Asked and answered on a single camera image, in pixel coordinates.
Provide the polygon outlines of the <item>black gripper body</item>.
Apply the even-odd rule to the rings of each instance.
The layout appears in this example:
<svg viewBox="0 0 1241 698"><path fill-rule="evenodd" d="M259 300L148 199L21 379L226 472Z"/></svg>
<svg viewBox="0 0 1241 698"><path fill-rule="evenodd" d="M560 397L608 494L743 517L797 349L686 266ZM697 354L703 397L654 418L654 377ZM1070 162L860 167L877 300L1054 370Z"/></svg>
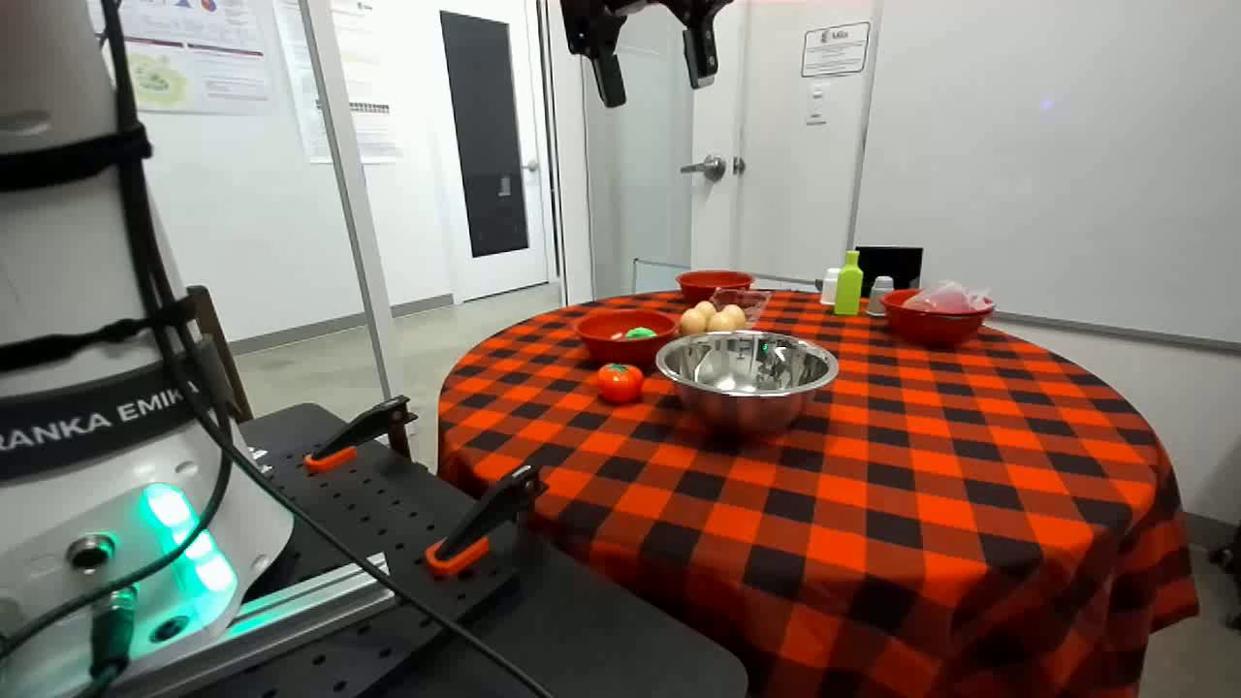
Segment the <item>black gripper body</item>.
<svg viewBox="0 0 1241 698"><path fill-rule="evenodd" d="M713 21L731 0L557 0L575 54L613 52L626 16L666 8L694 52L713 52Z"/></svg>

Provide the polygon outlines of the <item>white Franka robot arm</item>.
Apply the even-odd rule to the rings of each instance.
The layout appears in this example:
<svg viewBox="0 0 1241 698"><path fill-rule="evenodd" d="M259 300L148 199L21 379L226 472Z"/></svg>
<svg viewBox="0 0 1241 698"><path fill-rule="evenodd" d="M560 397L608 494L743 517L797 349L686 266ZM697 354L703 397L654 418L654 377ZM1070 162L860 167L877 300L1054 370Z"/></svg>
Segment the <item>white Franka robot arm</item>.
<svg viewBox="0 0 1241 698"><path fill-rule="evenodd" d="M114 0L0 0L0 698L743 698L739 658L337 418L251 427L165 271Z"/></svg>

